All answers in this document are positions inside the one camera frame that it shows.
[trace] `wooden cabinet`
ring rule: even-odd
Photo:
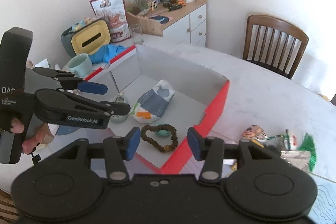
[[[146,17],[138,17],[130,12],[126,13],[128,24],[141,24],[146,34],[159,35],[176,42],[205,47],[206,39],[206,3],[207,0],[195,0],[187,3],[178,10],[167,12],[160,4],[155,11],[150,11]],[[150,19],[154,15],[171,17],[172,19],[161,24]]]

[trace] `green brush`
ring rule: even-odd
[[[309,159],[309,171],[312,172],[315,165],[316,165],[316,149],[315,143],[312,136],[306,133],[302,145],[298,148],[300,151],[309,151],[310,152],[310,159]]]

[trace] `marble table surface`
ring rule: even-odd
[[[151,35],[144,35],[143,44],[198,63],[230,80],[223,114],[212,129],[215,136],[238,141],[241,133],[252,124],[260,125],[269,135],[281,134],[285,129],[302,136],[308,132],[313,135],[316,145],[314,173],[336,181],[336,168],[333,167],[336,161],[336,107],[330,102],[283,76],[222,52]],[[48,147],[39,151],[42,158],[51,152]],[[0,188],[8,191],[14,178],[30,166],[29,155],[23,155],[16,165],[0,164]]]

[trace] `mug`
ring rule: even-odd
[[[71,58],[67,64],[69,72],[75,74],[76,77],[85,78],[93,72],[92,62],[89,55],[82,53]]]

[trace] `finger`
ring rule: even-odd
[[[23,153],[30,154],[33,151],[33,149],[35,148],[35,146],[37,146],[37,143],[38,143],[38,141],[36,140],[35,136],[31,137],[29,139],[26,139],[22,143]]]
[[[35,138],[39,143],[48,144],[54,140],[54,136],[51,134],[49,126],[47,123],[44,123],[36,131]]]
[[[17,118],[13,118],[10,131],[12,133],[22,133],[24,130],[25,126]]]

